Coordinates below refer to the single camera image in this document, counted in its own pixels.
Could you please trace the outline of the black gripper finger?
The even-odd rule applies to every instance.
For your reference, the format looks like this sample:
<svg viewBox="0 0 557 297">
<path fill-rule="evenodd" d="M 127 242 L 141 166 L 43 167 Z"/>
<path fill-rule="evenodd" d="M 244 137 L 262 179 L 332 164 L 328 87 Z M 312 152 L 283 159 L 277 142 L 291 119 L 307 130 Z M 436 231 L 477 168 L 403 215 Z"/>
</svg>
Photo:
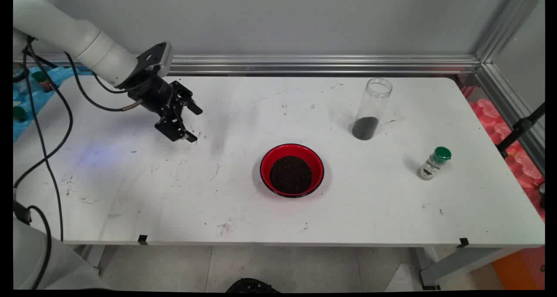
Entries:
<svg viewBox="0 0 557 297">
<path fill-rule="evenodd" d="M 183 107 L 172 107 L 168 109 L 167 113 L 161 116 L 160 120 L 154 126 L 172 142 L 180 139 L 185 139 L 191 143 L 196 142 L 198 137 L 185 128 L 182 112 Z"/>
<path fill-rule="evenodd" d="M 187 89 L 186 86 L 182 85 L 179 81 L 173 81 L 171 88 L 173 89 L 173 100 L 175 103 L 187 107 L 196 116 L 203 114 L 203 110 L 197 106 L 193 99 L 193 92 Z"/>
</svg>

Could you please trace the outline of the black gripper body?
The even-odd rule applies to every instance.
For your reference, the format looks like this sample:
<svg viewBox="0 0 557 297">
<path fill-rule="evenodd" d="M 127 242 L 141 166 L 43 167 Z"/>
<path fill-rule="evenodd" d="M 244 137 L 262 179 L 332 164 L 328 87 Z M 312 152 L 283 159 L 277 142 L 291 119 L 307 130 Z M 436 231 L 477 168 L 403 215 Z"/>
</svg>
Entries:
<svg viewBox="0 0 557 297">
<path fill-rule="evenodd" d="M 141 101 L 141 106 L 159 116 L 173 116 L 176 110 L 181 115 L 186 87 L 179 81 L 168 83 L 154 75 L 138 88 L 128 92 L 128 97 Z"/>
</svg>

